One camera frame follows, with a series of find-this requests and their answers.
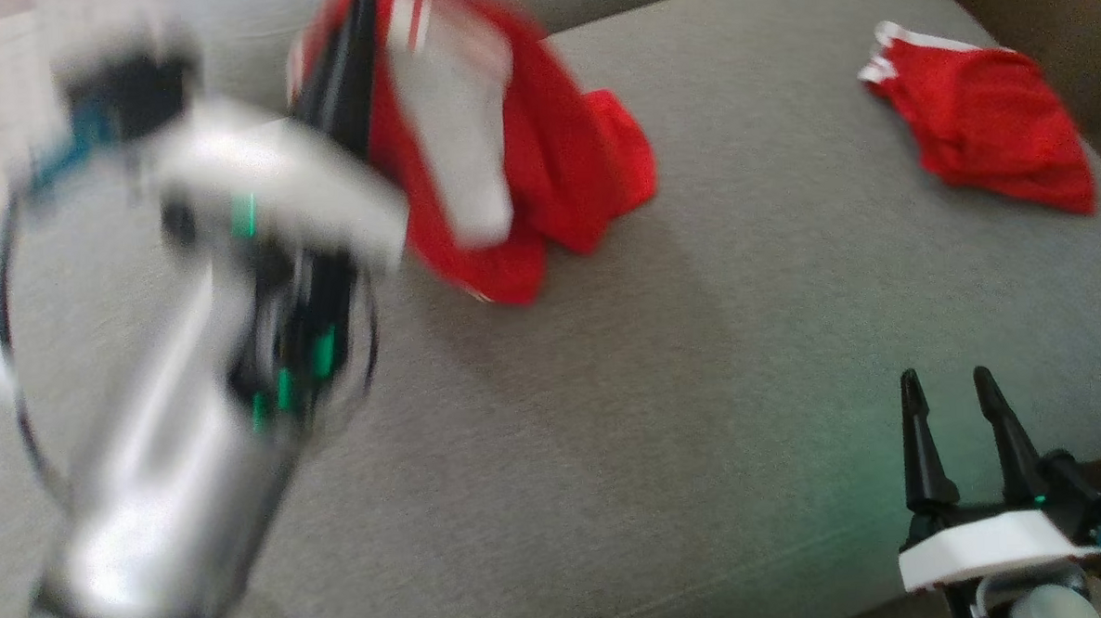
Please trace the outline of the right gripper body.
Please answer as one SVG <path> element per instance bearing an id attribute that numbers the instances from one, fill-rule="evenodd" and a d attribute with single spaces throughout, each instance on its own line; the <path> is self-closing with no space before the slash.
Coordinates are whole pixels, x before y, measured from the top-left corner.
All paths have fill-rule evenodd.
<path id="1" fill-rule="evenodd" d="M 1042 508 L 1048 501 L 1047 496 L 1035 496 L 1029 503 L 990 502 L 963 505 L 942 505 L 928 501 L 920 510 L 913 510 L 908 534 L 904 541 L 905 547 L 915 547 L 929 536 L 946 532 L 947 529 L 983 521 L 1013 511 L 1031 511 Z"/>

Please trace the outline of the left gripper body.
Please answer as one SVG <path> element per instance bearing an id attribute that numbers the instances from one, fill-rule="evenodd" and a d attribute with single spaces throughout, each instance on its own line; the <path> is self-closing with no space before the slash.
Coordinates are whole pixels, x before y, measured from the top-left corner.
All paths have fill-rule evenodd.
<path id="1" fill-rule="evenodd" d="M 255 433 L 272 432 L 281 418 L 309 431 L 317 406 L 344 375 L 351 340 L 356 296 L 364 292 L 369 353 L 360 399 L 377 372 L 379 323 L 370 275 L 344 251 L 271 237 L 257 219 L 253 196 L 222 205 L 228 221 L 201 221 L 201 206 L 175 192 L 164 196 L 162 234 L 183 251 L 212 251 L 251 271 L 253 322 L 230 366 L 229 386 L 250 412 Z"/>

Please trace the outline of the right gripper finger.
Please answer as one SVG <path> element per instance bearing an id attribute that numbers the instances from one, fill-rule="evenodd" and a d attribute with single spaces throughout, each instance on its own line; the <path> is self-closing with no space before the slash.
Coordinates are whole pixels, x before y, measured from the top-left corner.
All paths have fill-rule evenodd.
<path id="1" fill-rule="evenodd" d="M 1039 470 L 1035 444 L 1009 405 L 994 375 L 986 367 L 973 369 L 975 397 L 982 415 L 990 423 L 1001 467 L 1002 498 L 1005 505 L 1042 505 L 1048 485 Z"/>
<path id="2" fill-rule="evenodd" d="M 900 418 L 904 502 L 912 513 L 948 508 L 959 502 L 958 487 L 945 474 L 928 423 L 929 405 L 915 370 L 900 378 Z"/>

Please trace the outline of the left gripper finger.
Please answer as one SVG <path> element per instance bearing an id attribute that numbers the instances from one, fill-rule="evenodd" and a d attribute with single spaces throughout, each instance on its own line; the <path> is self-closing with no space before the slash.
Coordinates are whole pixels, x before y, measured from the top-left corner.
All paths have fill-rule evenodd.
<path id="1" fill-rule="evenodd" d="M 293 119 L 368 161 L 377 0 L 324 0 L 302 48 L 297 67 L 304 74 L 292 98 Z"/>

